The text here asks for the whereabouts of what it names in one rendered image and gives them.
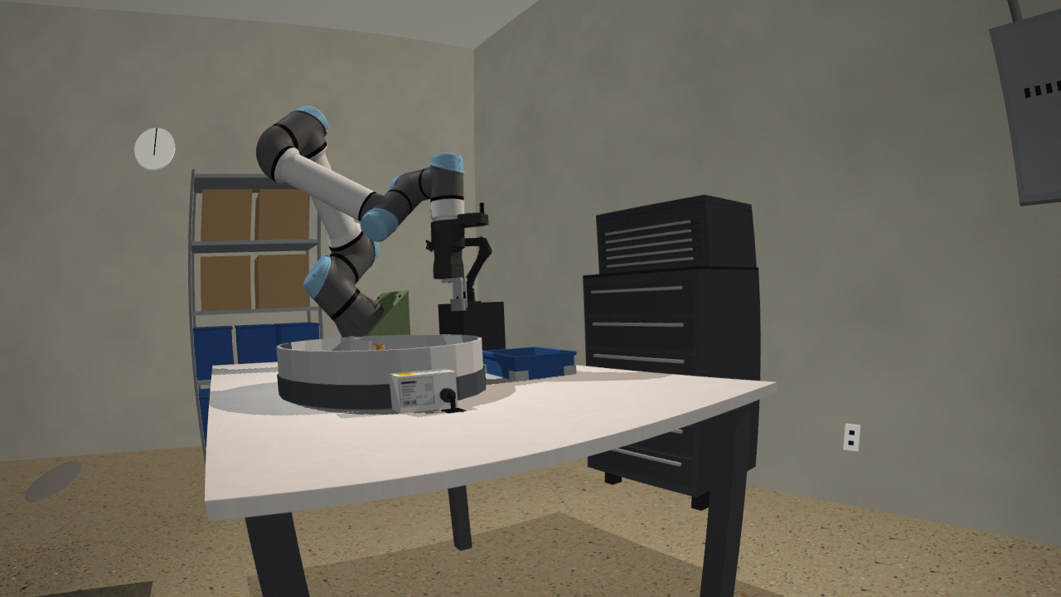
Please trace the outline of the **blue crate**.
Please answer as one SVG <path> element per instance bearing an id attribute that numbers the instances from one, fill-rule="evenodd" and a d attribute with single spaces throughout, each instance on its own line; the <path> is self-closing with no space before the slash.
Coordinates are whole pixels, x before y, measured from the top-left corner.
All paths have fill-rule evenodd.
<path id="1" fill-rule="evenodd" d="M 490 349 L 487 352 L 482 351 L 482 364 L 485 364 L 487 374 L 511 381 L 526 381 L 526 379 L 576 374 L 574 355 L 577 355 L 576 351 L 546 347 Z"/>

